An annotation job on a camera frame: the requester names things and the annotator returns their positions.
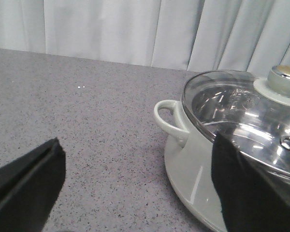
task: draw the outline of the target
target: gray speckled countertop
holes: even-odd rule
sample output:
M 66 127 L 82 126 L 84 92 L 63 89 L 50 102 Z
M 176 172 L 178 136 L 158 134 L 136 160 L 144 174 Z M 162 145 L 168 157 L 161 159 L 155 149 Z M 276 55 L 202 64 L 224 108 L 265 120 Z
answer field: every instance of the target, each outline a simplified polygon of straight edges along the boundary
M 67 177 L 44 232 L 207 232 L 174 193 L 156 102 L 194 73 L 0 49 L 0 167 L 58 137 Z

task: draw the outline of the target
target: white curtain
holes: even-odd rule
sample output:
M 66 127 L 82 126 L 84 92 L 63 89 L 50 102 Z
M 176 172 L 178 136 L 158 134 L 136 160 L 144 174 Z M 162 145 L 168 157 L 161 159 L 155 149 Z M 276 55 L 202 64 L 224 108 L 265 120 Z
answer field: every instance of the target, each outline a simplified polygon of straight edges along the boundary
M 45 53 L 43 0 L 0 0 L 0 48 Z
M 0 0 L 0 48 L 264 76 L 290 65 L 290 0 Z

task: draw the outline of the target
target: pot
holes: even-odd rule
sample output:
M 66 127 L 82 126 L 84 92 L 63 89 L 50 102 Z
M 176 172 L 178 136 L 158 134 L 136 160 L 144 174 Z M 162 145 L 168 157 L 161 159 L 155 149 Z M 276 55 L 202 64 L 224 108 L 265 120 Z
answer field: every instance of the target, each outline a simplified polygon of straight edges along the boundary
M 173 125 L 160 109 L 171 111 Z M 218 131 L 247 159 L 290 184 L 290 66 L 274 66 L 267 79 L 241 71 L 203 72 L 186 82 L 181 101 L 158 102 L 154 118 L 169 134 L 164 159 L 175 192 L 214 231 L 227 231 L 211 179 Z

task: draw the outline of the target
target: pot handle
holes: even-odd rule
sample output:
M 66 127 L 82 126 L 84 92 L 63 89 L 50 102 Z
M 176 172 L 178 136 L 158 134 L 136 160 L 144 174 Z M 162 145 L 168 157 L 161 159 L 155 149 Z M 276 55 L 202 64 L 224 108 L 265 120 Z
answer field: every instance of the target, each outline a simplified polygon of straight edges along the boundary
M 185 126 L 182 123 L 180 112 L 179 112 L 180 104 L 181 102 L 174 101 L 174 100 L 164 100 L 164 101 L 158 102 L 154 108 L 154 118 L 155 118 L 156 123 L 162 130 L 174 136 L 178 140 L 179 145 L 181 147 L 184 147 L 188 140 L 190 132 L 186 129 L 181 129 L 167 123 L 160 117 L 158 113 L 158 110 L 160 109 L 170 110 L 171 114 L 173 114 L 175 122 L 178 122 L 178 124 L 182 124 L 182 127 L 184 128 Z

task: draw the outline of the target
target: lid knob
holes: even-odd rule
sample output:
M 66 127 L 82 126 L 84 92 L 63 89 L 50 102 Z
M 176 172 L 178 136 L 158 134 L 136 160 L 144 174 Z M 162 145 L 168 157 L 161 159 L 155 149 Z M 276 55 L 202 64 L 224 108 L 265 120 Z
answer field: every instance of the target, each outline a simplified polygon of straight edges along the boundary
M 257 79 L 253 86 L 256 91 L 272 101 L 290 106 L 290 66 L 272 67 L 267 80 L 265 78 Z
M 276 93 L 290 97 L 290 66 L 272 67 L 267 76 L 267 84 Z

